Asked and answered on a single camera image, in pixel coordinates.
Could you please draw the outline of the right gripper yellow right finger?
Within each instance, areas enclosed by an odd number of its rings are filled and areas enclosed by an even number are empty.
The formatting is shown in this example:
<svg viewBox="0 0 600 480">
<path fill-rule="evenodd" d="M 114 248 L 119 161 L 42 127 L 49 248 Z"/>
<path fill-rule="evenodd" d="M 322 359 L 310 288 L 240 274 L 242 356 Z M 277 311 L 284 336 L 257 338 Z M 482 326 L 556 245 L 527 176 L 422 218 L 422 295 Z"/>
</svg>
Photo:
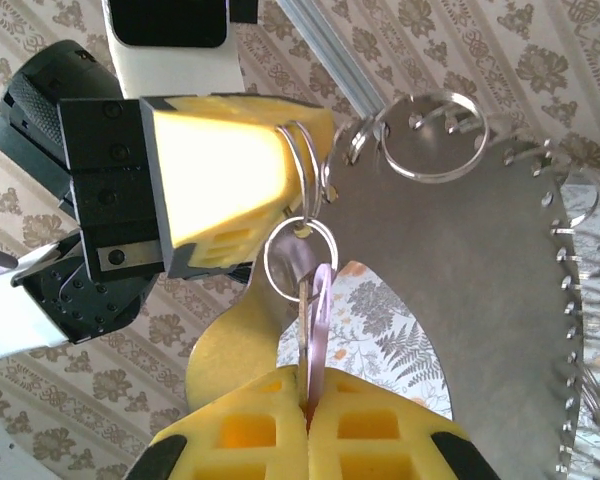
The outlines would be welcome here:
<svg viewBox="0 0 600 480">
<path fill-rule="evenodd" d="M 308 469 L 325 480 L 498 477 L 457 423 L 335 368 L 309 429 Z"/>
</svg>

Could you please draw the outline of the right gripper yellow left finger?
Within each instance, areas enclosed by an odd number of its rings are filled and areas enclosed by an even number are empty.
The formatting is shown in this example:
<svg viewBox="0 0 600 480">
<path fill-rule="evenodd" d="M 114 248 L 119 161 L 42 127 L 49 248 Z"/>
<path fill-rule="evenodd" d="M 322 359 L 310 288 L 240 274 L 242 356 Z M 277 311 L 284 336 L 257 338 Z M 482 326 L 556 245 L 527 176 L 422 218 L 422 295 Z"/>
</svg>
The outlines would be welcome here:
<svg viewBox="0 0 600 480">
<path fill-rule="evenodd" d="M 297 368 L 277 368 L 157 433 L 128 479 L 307 479 Z"/>
</svg>

